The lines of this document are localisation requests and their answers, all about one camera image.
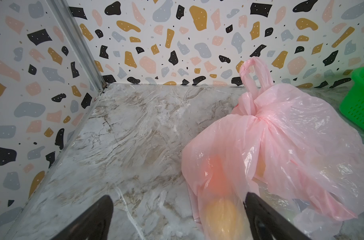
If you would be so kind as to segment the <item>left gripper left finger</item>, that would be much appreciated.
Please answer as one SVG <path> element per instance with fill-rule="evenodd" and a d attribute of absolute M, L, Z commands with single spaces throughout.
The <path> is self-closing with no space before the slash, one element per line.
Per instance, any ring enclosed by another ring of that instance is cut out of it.
<path fill-rule="evenodd" d="M 104 195 L 52 240 L 106 240 L 113 214 L 113 201 Z"/>

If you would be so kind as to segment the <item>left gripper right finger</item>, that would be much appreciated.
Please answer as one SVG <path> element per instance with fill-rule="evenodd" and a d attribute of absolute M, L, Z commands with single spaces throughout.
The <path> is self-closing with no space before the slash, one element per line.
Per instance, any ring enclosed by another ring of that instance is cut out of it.
<path fill-rule="evenodd" d="M 247 193 L 244 207 L 254 240 L 309 239 L 255 193 Z"/>

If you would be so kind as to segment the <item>pink plastic bag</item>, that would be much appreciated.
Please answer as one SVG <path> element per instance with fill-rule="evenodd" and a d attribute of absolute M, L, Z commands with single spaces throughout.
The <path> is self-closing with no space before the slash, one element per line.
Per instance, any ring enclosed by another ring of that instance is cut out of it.
<path fill-rule="evenodd" d="M 290 84 L 275 85 L 265 62 L 240 68 L 247 92 L 182 152 L 194 220 L 206 239 L 205 208 L 255 193 L 306 236 L 328 239 L 364 212 L 364 144 L 326 101 Z"/>

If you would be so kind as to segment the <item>orange fruit in bag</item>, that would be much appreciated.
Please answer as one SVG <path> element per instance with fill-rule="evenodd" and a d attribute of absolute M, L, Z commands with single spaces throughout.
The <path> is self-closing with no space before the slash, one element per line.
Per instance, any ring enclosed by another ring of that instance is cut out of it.
<path fill-rule="evenodd" d="M 204 227 L 212 240 L 243 240 L 247 237 L 245 215 L 240 206 L 228 199 L 208 203 Z"/>

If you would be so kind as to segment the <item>green plastic basket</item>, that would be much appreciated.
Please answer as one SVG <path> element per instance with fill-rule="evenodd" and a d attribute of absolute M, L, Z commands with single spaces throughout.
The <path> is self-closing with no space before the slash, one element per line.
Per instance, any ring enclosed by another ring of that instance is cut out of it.
<path fill-rule="evenodd" d="M 340 112 L 364 130 L 364 67 L 354 70 L 351 79 L 354 85 L 340 104 Z"/>

